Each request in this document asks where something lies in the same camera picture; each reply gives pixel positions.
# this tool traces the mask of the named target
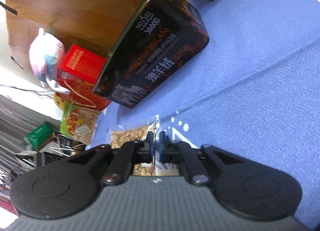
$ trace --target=blue tablecloth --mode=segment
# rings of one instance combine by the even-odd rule
[[[295,217],[320,223],[320,3],[192,0],[208,46],[134,109],[111,104],[92,146],[111,125],[159,114],[174,138],[213,144],[294,176]]]

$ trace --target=green package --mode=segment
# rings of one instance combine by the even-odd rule
[[[48,123],[45,122],[43,125],[28,133],[27,136],[22,140],[22,145],[27,150],[36,150],[52,135],[52,133],[53,130]]]

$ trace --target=white dot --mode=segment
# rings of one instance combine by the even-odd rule
[[[189,125],[188,125],[187,123],[185,123],[185,124],[183,125],[183,130],[184,130],[184,131],[188,131],[188,130],[189,130]]]

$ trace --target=plush toy tail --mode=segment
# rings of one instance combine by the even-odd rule
[[[55,80],[50,79],[49,75],[46,74],[45,79],[46,79],[48,85],[50,86],[50,88],[52,88],[55,92],[58,92],[61,94],[67,94],[67,95],[70,94],[70,90],[60,86],[59,83],[56,82]]]

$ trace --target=barcode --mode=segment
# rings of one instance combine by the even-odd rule
[[[66,79],[68,77],[68,73],[62,71],[61,72],[61,78]]]

